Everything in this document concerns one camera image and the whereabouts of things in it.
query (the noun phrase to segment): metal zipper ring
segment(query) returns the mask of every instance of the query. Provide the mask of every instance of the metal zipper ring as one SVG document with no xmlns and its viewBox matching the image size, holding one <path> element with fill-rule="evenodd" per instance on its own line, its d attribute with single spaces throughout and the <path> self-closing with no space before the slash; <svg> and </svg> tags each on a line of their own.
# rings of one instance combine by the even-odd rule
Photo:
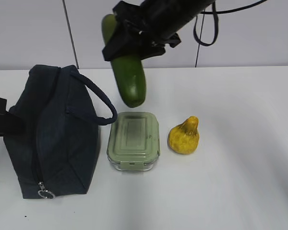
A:
<svg viewBox="0 0 288 230">
<path fill-rule="evenodd" d="M 37 192 L 39 194 L 40 197 L 44 198 L 44 199 L 54 199 L 56 198 L 56 195 L 54 195 L 53 192 L 49 191 L 49 190 L 39 190 Z"/>
</svg>

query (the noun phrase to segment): food container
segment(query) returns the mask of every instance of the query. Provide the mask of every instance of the food container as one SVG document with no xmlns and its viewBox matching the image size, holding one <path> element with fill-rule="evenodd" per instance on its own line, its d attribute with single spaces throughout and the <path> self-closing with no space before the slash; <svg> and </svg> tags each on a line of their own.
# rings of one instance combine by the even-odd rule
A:
<svg viewBox="0 0 288 230">
<path fill-rule="evenodd" d="M 122 171 L 148 171 L 160 155 L 159 123 L 144 112 L 120 113 L 112 124 L 108 159 Z"/>
</svg>

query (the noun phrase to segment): zipper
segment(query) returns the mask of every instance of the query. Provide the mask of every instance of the zipper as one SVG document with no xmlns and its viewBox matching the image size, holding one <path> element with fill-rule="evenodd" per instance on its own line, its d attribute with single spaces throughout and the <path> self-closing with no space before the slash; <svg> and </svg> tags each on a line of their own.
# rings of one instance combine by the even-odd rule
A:
<svg viewBox="0 0 288 230">
<path fill-rule="evenodd" d="M 38 158 L 38 152 L 37 152 L 37 139 L 36 139 L 36 137 L 37 137 L 37 126 L 38 126 L 38 122 L 39 122 L 39 119 L 40 119 L 40 116 L 41 116 L 43 110 L 47 107 L 47 105 L 49 104 L 49 102 L 51 101 L 51 99 L 52 99 L 52 97 L 53 97 L 53 95 L 55 93 L 55 90 L 56 90 L 56 87 L 57 87 L 57 84 L 58 84 L 60 71 L 61 71 L 61 68 L 58 68 L 58 70 L 56 72 L 56 75 L 55 75 L 55 79 L 54 79 L 53 85 L 52 85 L 51 90 L 50 90 L 49 97 L 48 97 L 48 99 L 47 99 L 47 101 L 45 103 L 45 106 L 43 107 L 43 109 L 41 109 L 39 117 L 36 120 L 35 127 L 34 127 L 34 132 L 33 132 L 32 139 L 31 139 L 31 141 L 32 141 L 32 149 L 33 149 L 31 170 L 32 170 L 33 178 L 34 178 L 36 184 L 40 188 L 40 190 L 38 190 L 37 194 L 39 196 L 41 196 L 42 198 L 44 198 L 44 199 L 54 199 L 56 196 L 51 191 L 49 191 L 49 190 L 47 190 L 45 188 L 44 176 L 43 176 L 43 173 L 42 173 L 42 168 L 41 168 L 41 165 L 40 165 L 40 161 L 39 161 L 39 158 Z"/>
</svg>

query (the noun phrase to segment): bag handle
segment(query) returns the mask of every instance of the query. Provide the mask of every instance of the bag handle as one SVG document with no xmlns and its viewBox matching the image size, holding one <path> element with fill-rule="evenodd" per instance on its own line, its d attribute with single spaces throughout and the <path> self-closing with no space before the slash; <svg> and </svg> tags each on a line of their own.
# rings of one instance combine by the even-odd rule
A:
<svg viewBox="0 0 288 230">
<path fill-rule="evenodd" d="M 114 123 L 118 117 L 117 111 L 116 111 L 115 107 L 113 106 L 113 104 L 111 103 L 110 99 L 105 95 L 105 93 L 102 92 L 102 90 L 100 88 L 98 88 L 98 86 L 95 85 L 86 76 L 84 76 L 78 72 L 75 72 L 75 71 L 71 71 L 71 76 L 73 76 L 74 78 L 76 78 L 77 80 L 82 82 L 91 91 L 93 91 L 97 95 L 97 97 L 99 97 L 103 101 L 103 103 L 105 103 L 109 107 L 113 116 L 111 118 L 92 116 L 86 112 L 78 110 L 75 107 L 67 107 L 67 112 L 70 114 L 73 114 L 74 116 L 76 116 L 78 118 L 94 122 L 100 126 L 106 126 L 106 125 Z"/>
</svg>

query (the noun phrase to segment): zipper pull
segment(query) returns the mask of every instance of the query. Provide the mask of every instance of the zipper pull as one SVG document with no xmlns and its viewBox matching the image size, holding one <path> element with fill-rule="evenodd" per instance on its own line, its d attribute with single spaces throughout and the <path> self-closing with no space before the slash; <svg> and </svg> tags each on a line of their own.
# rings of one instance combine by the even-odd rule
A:
<svg viewBox="0 0 288 230">
<path fill-rule="evenodd" d="M 44 186 L 43 182 L 39 182 L 38 186 L 40 187 L 41 190 L 39 190 L 37 193 L 39 196 L 41 196 L 44 199 L 54 199 L 56 196 L 49 190 L 47 190 Z"/>
</svg>

